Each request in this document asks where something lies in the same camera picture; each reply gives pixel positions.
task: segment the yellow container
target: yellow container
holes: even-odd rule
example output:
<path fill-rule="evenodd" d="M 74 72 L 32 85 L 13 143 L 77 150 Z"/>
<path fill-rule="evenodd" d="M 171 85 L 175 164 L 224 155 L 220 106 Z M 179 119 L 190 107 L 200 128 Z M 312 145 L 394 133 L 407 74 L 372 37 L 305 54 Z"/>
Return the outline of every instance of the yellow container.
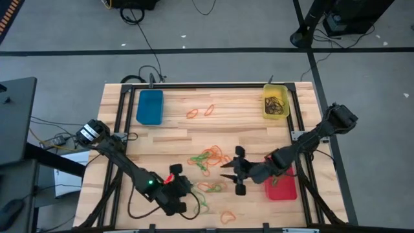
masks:
<path fill-rule="evenodd" d="M 266 84 L 263 87 L 263 118 L 278 120 L 289 116 L 287 92 L 284 85 Z"/>

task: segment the red plastic bin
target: red plastic bin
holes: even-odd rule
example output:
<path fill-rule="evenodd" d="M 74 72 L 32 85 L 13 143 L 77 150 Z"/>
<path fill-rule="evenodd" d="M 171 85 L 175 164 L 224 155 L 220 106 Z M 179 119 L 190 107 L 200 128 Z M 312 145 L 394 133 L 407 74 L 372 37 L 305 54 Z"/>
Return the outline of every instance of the red plastic bin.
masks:
<path fill-rule="evenodd" d="M 293 169 L 290 167 L 287 173 L 293 175 Z M 280 178 L 275 186 L 272 186 L 273 177 L 269 177 L 265 180 L 265 192 L 266 196 L 272 201 L 283 200 L 296 200 L 298 197 L 296 193 L 295 178 L 290 176 L 284 176 Z"/>

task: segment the gray floor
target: gray floor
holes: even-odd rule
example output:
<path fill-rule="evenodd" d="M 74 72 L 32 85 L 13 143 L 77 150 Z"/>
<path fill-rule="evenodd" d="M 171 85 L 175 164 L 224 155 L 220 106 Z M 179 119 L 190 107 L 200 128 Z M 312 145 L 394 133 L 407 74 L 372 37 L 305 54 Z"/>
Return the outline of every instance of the gray floor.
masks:
<path fill-rule="evenodd" d="M 211 2 L 196 0 L 201 9 Z M 311 1 L 301 4 L 306 12 Z M 414 46 L 413 10 L 414 1 L 396 0 L 375 25 L 376 31 L 357 47 L 383 47 L 384 42 L 389 47 Z M 155 49 L 292 47 L 288 38 L 297 26 L 290 0 L 217 0 L 207 17 L 189 0 L 161 1 L 142 22 Z M 340 43 L 349 45 L 355 39 L 346 37 Z M 1 51 L 146 48 L 138 28 L 126 25 L 116 10 L 106 10 L 99 0 L 26 0 L 0 45 Z M 325 56 L 317 54 L 316 59 Z M 171 54 L 159 59 L 168 82 L 265 81 L 272 74 L 275 81 L 298 81 L 309 68 L 306 54 Z M 332 54 L 318 66 L 328 102 L 346 104 L 360 117 L 357 128 L 338 140 L 361 225 L 414 228 L 414 159 L 409 143 L 414 131 L 413 60 L 413 53 Z M 154 57 L 0 57 L 0 80 L 36 76 L 33 115 L 82 124 L 96 117 L 105 83 L 118 83 L 142 65 L 156 65 Z M 311 73 L 304 80 L 311 81 Z M 43 139 L 60 132 L 49 126 L 31 127 Z M 42 208 L 39 226 L 64 222 L 76 202 L 74 195 Z"/>

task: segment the wooden tabletop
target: wooden tabletop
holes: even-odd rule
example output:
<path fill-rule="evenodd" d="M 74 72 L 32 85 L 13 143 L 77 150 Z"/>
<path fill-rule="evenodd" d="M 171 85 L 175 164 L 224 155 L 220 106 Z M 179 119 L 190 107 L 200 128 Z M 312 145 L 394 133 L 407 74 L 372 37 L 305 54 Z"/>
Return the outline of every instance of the wooden tabletop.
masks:
<path fill-rule="evenodd" d="M 107 84 L 103 91 L 98 119 L 106 123 L 113 131 L 118 109 L 121 84 Z M 296 83 L 301 114 L 306 130 L 311 130 L 320 122 L 321 115 L 315 92 L 310 82 Z M 205 194 L 210 206 L 207 214 L 201 214 L 192 221 L 178 214 L 168 217 L 160 209 L 144 219 L 131 219 L 127 214 L 127 202 L 131 193 L 131 179 L 124 175 L 120 195 L 117 229 L 148 228 L 150 223 L 157 228 L 260 228 L 263 223 L 270 227 L 305 227 L 305 218 L 301 203 L 298 181 L 298 198 L 294 201 L 269 201 L 262 184 L 245 181 L 247 195 L 234 194 L 234 184 L 220 177 L 220 173 L 231 174 L 231 168 L 210 167 L 211 175 L 206 177 L 198 166 L 190 166 L 187 160 L 199 155 L 204 149 L 218 145 L 224 154 L 234 156 L 235 146 L 246 149 L 247 159 L 263 161 L 263 157 L 276 148 L 290 145 L 289 129 L 286 120 L 267 120 L 262 117 L 262 88 L 230 89 L 165 89 L 164 114 L 161 126 L 143 126 L 136 121 L 139 91 L 136 91 L 130 132 L 139 135 L 138 140 L 129 141 L 127 156 L 137 165 L 149 171 L 157 172 L 161 177 L 169 175 L 170 164 L 183 164 L 184 172 L 192 183 L 225 182 L 228 186 L 220 193 Z M 294 125 L 298 130 L 292 97 L 289 94 Z M 128 94 L 124 109 L 127 108 Z M 204 116 L 208 107 L 214 104 L 213 113 Z M 187 119 L 186 113 L 198 109 L 199 114 Z M 124 128 L 126 111 L 122 117 L 120 129 Z M 330 153 L 328 144 L 318 148 Z M 95 158 L 92 151 L 89 160 Z M 332 160 L 319 152 L 314 153 L 315 177 L 320 195 L 335 214 L 347 221 L 341 191 L 336 178 Z M 92 212 L 102 195 L 107 167 L 106 157 L 99 157 L 87 167 L 83 180 L 74 226 L 82 223 Z M 308 194 L 312 219 L 316 222 L 316 213 L 312 197 Z M 193 215 L 196 205 L 190 195 L 182 198 L 187 203 L 187 216 Z M 149 212 L 157 206 L 148 203 L 139 193 L 134 192 L 131 209 L 135 216 Z M 111 204 L 107 205 L 105 222 L 109 222 Z M 232 211 L 236 220 L 227 224 L 220 221 L 221 213 Z"/>

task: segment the blue container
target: blue container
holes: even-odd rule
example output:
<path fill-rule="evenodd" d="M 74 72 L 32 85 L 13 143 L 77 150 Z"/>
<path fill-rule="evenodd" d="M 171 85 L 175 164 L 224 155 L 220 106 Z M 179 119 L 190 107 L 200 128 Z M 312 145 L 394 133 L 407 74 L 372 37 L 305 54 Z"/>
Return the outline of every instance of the blue container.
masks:
<path fill-rule="evenodd" d="M 140 91 L 136 120 L 143 125 L 161 125 L 164 96 L 161 90 Z"/>

